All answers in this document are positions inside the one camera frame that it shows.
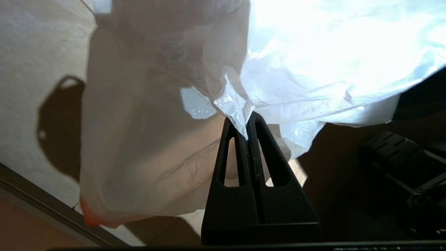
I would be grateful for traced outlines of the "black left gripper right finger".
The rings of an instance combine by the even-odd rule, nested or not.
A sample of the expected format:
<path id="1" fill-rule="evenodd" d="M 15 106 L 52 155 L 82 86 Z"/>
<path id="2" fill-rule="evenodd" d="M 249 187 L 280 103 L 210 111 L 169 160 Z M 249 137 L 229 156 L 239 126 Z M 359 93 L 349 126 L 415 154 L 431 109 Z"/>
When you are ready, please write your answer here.
<path id="1" fill-rule="evenodd" d="M 246 126 L 250 176 L 262 242 L 322 241 L 322 227 L 265 120 L 253 112 Z"/>

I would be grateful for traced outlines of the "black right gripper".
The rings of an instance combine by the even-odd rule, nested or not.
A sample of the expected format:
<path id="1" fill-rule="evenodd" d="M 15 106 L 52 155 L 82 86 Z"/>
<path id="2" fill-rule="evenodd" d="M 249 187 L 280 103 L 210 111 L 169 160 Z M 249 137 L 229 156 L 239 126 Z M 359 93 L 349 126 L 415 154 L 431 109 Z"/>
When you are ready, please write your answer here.
<path id="1" fill-rule="evenodd" d="M 407 200 L 406 221 L 414 238 L 445 238 L 445 164 L 417 143 L 384 132 L 361 146 L 361 159 L 413 189 Z"/>

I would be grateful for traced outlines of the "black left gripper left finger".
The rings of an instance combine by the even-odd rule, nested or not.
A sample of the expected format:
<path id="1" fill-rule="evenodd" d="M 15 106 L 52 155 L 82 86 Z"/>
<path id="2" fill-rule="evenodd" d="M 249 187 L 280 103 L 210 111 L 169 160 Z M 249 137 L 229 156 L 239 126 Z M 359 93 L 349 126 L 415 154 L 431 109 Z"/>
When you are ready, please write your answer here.
<path id="1" fill-rule="evenodd" d="M 237 187 L 224 185 L 231 139 L 235 142 Z M 229 119 L 225 119 L 202 223 L 202 244 L 253 242 L 252 230 L 258 225 L 259 218 L 248 158 L 245 138 Z"/>

